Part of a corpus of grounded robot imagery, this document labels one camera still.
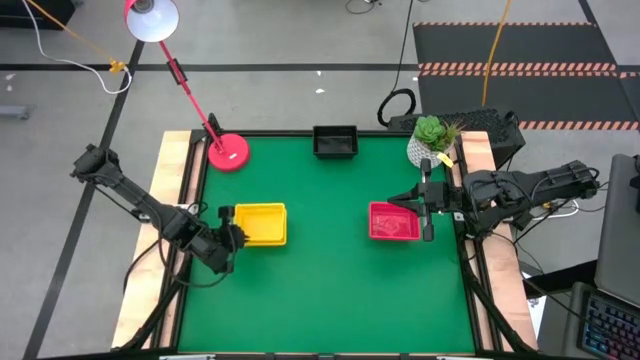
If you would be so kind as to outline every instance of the gray floor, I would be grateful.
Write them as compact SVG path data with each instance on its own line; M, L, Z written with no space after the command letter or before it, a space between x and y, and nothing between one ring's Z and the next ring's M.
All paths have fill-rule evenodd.
M640 64L640 25L635 0L590 0L620 64ZM348 15L344 1L178 1L182 22L168 45L183 64L394 63L401 46L407 1L385 0L371 13ZM497 21L503 0L416 2L415 21ZM122 25L121 4L85 0L70 26L128 60L134 41ZM515 0L512 21L585 21L577 0ZM52 56L87 63L105 60L68 35L44 32ZM413 39L405 61L416 61ZM47 63L32 31L0 29L0 63ZM164 63L148 44L143 63ZM417 87L413 72L401 86ZM105 74L110 88L119 77ZM375 129L379 102L393 72L190 73L190 86L223 126L237 129L310 128L356 124ZM0 72L0 102L37 104L26 122L0 120L0 356L22 356L64 244L82 186L68 177L89 142L98 142L114 101L93 75L82 72ZM389 107L397 114L401 100ZM163 131L191 129L198 119L164 72L138 73L112 148L127 175L143 187L151 181ZM640 153L636 132L526 131L528 145L513 169L534 171L579 159L603 171L615 153ZM602 195L582 203L596 208ZM581 213L549 221L523 240L545 271L592 259L602 214ZM108 350L121 302L122 276L133 254L138 225L100 195L91 205L69 276L40 356ZM523 255L522 260L530 262Z

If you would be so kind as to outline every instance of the yellow bin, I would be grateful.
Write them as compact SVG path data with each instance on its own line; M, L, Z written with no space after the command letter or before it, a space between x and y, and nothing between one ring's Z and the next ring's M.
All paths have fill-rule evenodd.
M283 203L237 204L233 221L249 237L245 246L287 243L287 209Z

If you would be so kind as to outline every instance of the hazard stripe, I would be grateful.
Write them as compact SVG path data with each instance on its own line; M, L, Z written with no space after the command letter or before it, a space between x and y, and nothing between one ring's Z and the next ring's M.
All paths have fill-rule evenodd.
M521 121L522 130L637 130L637 121Z
M413 27L418 26L498 26L499 23L495 21L447 21L447 22L415 22L413 23ZM504 24L505 26L592 26L597 27L597 25L592 24L590 22L507 22Z
M428 62L420 64L420 69L441 70L424 73L423 75L456 75L456 76L484 76L486 63L449 63ZM640 73L615 72L616 65L610 63L493 63L491 76L604 76L604 77L640 77Z

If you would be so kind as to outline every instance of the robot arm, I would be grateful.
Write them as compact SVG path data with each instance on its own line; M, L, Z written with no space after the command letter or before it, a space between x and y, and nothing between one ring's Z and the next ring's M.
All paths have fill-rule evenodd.
M525 174L519 171L476 171L466 175L461 188L430 182L431 162L421 163L422 182L411 191L391 197L388 202L424 216L424 240L433 240L432 212L462 212L472 235L493 230L507 218L522 230L533 219L533 208L556 199L588 199L600 184L598 171L573 161L561 167Z
M190 252L214 273L233 271L229 256L244 247L246 236L231 224L233 207L218 209L222 225L210 228L185 209L165 205L129 180L119 166L118 155L112 150L88 145L87 151L74 162L72 177L81 183L88 182L113 189L127 202L149 216L153 227L172 245Z

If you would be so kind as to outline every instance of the wooden table edge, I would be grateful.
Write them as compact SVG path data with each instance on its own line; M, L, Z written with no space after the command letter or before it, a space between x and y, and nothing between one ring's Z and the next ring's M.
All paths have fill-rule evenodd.
M191 131L167 131L164 133L149 190L149 193L161 202L175 204L178 201L190 138ZM469 172L482 169L495 170L489 138L485 132L463 132L462 145ZM195 200L197 179L201 170L199 166L201 161L199 160L202 159L204 154L204 144L199 142L193 160L193 164L197 164L197 166L193 167L187 184L188 201L186 203ZM460 182L460 172L457 167L454 168L453 175L454 182L458 184ZM511 239L511 233L507 225L500 225L496 229L496 233ZM155 241L156 234L151 225L141 226L134 258ZM483 247L494 302L522 339L529 346L537 348L529 307L522 286L518 258L513 246L499 236L491 236L484 241ZM476 266L477 264L473 260L472 267L474 271ZM129 285L120 309L112 347L126 343L146 320L158 302L163 273L164 267L160 262L157 250L151 251L145 256L131 273ZM487 314L477 298L476 308L483 347L491 349L491 335ZM165 331L163 331L163 336L160 339L161 346L169 345L174 316L175 299L165 315ZM504 338L502 342L505 350L510 349Z

